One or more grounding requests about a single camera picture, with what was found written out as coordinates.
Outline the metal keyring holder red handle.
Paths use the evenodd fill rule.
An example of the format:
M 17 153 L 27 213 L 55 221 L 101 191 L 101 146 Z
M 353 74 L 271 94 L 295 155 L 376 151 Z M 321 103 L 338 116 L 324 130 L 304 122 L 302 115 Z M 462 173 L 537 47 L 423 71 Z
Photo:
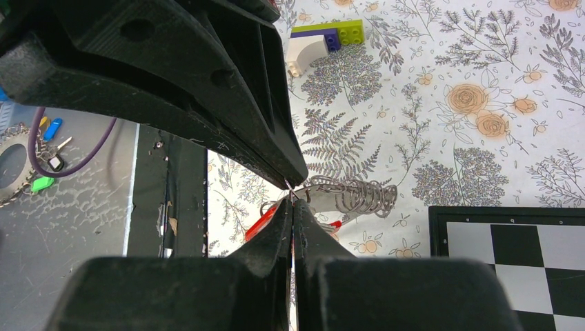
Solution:
M 308 183 L 280 199 L 261 204 L 260 218 L 246 231 L 247 243 L 257 236 L 274 218 L 279 204 L 286 199 L 302 198 L 308 204 L 311 221 L 296 235 L 300 240 L 315 239 L 318 243 L 332 241 L 344 225 L 360 216 L 375 216 L 385 219 L 394 209 L 398 198 L 396 185 L 388 182 L 360 179 L 339 180 L 324 175 L 315 175 Z

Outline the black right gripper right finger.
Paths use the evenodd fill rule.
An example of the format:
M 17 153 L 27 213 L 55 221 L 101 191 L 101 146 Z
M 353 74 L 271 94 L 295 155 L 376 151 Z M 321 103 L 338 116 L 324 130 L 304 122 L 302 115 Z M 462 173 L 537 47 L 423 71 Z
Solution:
M 293 210 L 300 330 L 520 330 L 494 271 L 468 259 L 359 258 Z

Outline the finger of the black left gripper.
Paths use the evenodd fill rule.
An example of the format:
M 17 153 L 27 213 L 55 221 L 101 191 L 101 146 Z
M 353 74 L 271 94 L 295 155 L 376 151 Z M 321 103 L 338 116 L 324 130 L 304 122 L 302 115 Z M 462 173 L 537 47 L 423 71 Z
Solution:
M 27 106 L 79 110 L 144 124 L 230 157 L 279 188 L 304 180 L 286 81 L 259 92 L 214 71 L 194 94 L 149 72 L 78 51 L 62 34 L 31 30 L 1 44 L 1 87 Z
M 293 130 L 281 38 L 230 1 L 51 1 L 76 50 L 175 93 L 185 137 L 279 187 L 308 169 Z

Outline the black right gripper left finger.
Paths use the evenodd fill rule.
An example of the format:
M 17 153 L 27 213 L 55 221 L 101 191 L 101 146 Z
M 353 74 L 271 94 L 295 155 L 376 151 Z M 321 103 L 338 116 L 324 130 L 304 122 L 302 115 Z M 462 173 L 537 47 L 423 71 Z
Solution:
M 223 258 L 99 257 L 70 278 L 47 330 L 287 330 L 293 204 Z

